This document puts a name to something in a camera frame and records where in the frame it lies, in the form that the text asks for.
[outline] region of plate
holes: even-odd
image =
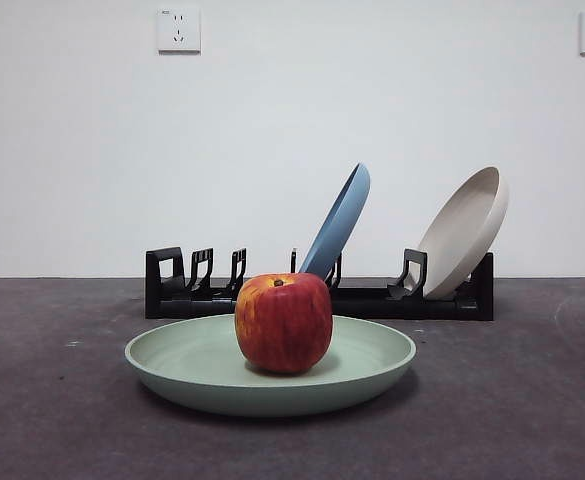
[[[361,215],[370,192],[370,173],[359,163],[328,212],[300,272],[314,273],[325,278],[345,247],[354,225]]]
[[[425,232],[418,250],[428,254],[423,296],[448,297],[488,252],[508,208],[508,186],[495,167],[472,175],[443,206]],[[418,266],[410,267],[408,287]]]
[[[184,320],[143,333],[125,348],[141,381],[158,395],[206,412],[280,417],[327,412],[391,387],[416,354],[384,325],[334,316],[325,356],[302,375],[259,370],[245,360],[234,315]]]

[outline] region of green plate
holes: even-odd
[[[307,415],[373,398],[403,375],[414,342],[384,325],[334,316],[325,356],[302,375],[277,375],[245,360],[234,315],[184,320],[134,338],[125,357],[160,396],[206,412],[249,417]]]

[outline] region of gray carpet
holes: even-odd
[[[385,394],[250,420],[143,387],[140,279],[0,280],[1,479],[585,479],[585,279],[497,280],[494,322],[383,321],[418,347]]]

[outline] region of dish rack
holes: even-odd
[[[145,317],[188,319],[233,313],[236,298],[245,280],[246,259],[245,248],[232,252],[229,281],[222,286],[212,286],[212,248],[192,252],[188,278],[185,276],[180,247],[147,251]],[[165,261],[172,261],[172,275],[162,278],[160,263]],[[490,252],[447,300],[423,298],[428,266],[426,252],[405,249],[400,276],[381,287],[342,286],[342,262],[342,255],[339,255],[325,280],[335,315],[367,319],[494,319],[494,258]],[[199,266],[203,263],[206,263],[206,271],[199,278]],[[412,289],[405,287],[410,264],[419,266],[419,278]],[[296,271],[296,249],[292,250],[290,256],[290,271]]]

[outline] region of apple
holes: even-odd
[[[234,326],[252,364],[278,373],[305,372],[330,346],[330,292],[312,273],[256,276],[239,291]]]

